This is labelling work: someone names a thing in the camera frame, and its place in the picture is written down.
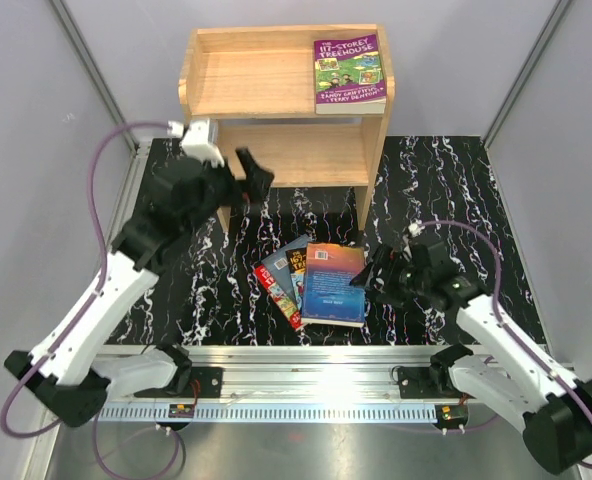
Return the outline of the blue sunset cover book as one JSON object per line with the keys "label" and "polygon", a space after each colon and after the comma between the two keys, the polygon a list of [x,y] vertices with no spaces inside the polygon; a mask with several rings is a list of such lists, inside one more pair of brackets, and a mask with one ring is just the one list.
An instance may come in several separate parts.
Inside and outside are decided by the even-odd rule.
{"label": "blue sunset cover book", "polygon": [[306,247],[301,320],[305,325],[360,328],[365,323],[365,293],[351,281],[364,269],[363,249],[332,243]]}

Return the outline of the grey-blue dark cover book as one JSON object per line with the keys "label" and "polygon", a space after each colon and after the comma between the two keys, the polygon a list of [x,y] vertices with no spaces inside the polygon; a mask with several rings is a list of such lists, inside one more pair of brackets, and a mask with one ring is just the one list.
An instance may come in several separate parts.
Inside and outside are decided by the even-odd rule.
{"label": "grey-blue dark cover book", "polygon": [[284,292],[293,302],[296,302],[296,296],[288,268],[286,252],[288,250],[304,248],[307,246],[309,241],[310,237],[308,235],[301,235],[261,261],[261,264],[271,273],[278,285],[284,290]]}

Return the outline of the red 13-storey treehouse book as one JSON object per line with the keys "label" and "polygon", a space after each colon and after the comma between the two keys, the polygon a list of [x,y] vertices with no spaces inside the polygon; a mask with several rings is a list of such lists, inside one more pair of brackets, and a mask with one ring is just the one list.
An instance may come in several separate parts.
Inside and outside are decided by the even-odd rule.
{"label": "red 13-storey treehouse book", "polygon": [[295,331],[301,330],[304,327],[304,324],[302,323],[300,311],[297,309],[296,303],[278,284],[270,271],[265,266],[259,265],[255,268],[254,273],[275,305],[285,316],[290,326]]}

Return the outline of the purple 117-storey treehouse book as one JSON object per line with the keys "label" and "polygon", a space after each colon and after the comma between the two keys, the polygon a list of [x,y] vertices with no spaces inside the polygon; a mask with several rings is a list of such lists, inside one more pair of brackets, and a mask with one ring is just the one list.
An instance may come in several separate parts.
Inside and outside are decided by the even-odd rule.
{"label": "purple 117-storey treehouse book", "polygon": [[386,82],[378,37],[314,42],[315,113],[382,115]]}

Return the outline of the black 169-storey treehouse book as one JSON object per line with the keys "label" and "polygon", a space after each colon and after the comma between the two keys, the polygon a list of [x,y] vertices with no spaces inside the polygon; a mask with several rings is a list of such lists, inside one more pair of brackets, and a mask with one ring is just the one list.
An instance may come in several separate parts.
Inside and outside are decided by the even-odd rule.
{"label": "black 169-storey treehouse book", "polygon": [[306,253],[307,245],[286,251],[290,279],[299,310],[302,310],[305,292]]}

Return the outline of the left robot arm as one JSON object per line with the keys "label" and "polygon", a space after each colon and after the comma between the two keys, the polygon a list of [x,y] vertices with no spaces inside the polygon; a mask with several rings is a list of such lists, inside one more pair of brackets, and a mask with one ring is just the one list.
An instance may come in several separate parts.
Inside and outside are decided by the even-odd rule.
{"label": "left robot arm", "polygon": [[236,155],[245,173],[196,150],[149,179],[149,200],[123,225],[101,256],[96,280],[61,323],[30,351],[12,351],[5,368],[58,423],[80,427],[104,405],[142,392],[197,396],[200,382],[186,350],[162,344],[140,355],[100,360],[97,355],[131,307],[177,257],[177,247],[222,207],[265,200],[275,175],[251,152]]}

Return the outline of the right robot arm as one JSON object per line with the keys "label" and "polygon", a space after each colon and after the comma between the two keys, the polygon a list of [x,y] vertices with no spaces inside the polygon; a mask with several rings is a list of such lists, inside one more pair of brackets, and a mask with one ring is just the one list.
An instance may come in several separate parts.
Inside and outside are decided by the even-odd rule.
{"label": "right robot arm", "polygon": [[419,377],[400,368],[398,384],[480,401],[521,433],[532,458],[551,474],[592,455],[592,379],[581,380],[520,330],[478,280],[459,270],[442,241],[416,239],[403,252],[381,245],[351,284],[379,303],[423,299],[454,313],[497,364],[455,344],[434,354]]}

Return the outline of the light wooden bookshelf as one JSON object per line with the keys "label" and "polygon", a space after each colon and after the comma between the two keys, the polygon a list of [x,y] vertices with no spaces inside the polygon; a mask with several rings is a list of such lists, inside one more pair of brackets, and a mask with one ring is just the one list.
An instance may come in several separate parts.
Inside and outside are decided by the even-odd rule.
{"label": "light wooden bookshelf", "polygon": [[[373,34],[385,80],[381,115],[315,111],[314,43]],[[377,24],[204,28],[192,31],[178,81],[187,120],[219,124],[217,145],[235,158],[247,147],[275,173],[277,188],[351,187],[357,226],[366,225],[395,99],[386,30]]]}

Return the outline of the black marble pattern mat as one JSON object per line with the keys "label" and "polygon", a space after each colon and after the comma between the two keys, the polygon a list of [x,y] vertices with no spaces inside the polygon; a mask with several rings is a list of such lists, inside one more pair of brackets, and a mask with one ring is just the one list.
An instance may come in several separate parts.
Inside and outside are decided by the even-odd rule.
{"label": "black marble pattern mat", "polygon": [[368,303],[361,328],[313,325],[295,331],[259,283],[256,266],[308,235],[371,252],[397,245],[415,220],[449,220],[440,233],[452,259],[488,285],[536,342],[545,342],[535,302],[481,139],[390,136],[367,222],[358,228],[350,188],[288,188],[262,205],[236,211],[228,229],[217,219],[182,244],[182,253],[130,309],[113,345],[381,346],[468,343],[444,315],[421,302],[403,308]]}

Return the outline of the aluminium mounting rail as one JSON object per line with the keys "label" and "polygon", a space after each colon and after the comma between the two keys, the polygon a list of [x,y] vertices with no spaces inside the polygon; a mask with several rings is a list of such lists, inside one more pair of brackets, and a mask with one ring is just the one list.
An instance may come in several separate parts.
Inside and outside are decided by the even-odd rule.
{"label": "aluminium mounting rail", "polygon": [[191,346],[195,367],[217,367],[220,403],[396,403],[397,366],[427,366],[441,346]]}

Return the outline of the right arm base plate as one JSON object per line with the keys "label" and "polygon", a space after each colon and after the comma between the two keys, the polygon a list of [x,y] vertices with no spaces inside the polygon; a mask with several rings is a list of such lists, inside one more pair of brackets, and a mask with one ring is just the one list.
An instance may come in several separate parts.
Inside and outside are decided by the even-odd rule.
{"label": "right arm base plate", "polygon": [[429,367],[395,366],[391,376],[403,400],[457,399],[457,391],[440,387],[431,377]]}

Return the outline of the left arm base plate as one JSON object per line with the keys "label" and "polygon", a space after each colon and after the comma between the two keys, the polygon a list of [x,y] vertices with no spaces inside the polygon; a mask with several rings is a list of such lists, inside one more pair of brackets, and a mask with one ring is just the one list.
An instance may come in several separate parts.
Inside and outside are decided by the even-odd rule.
{"label": "left arm base plate", "polygon": [[224,369],[221,367],[193,367],[184,386],[165,391],[169,398],[218,399],[221,397]]}

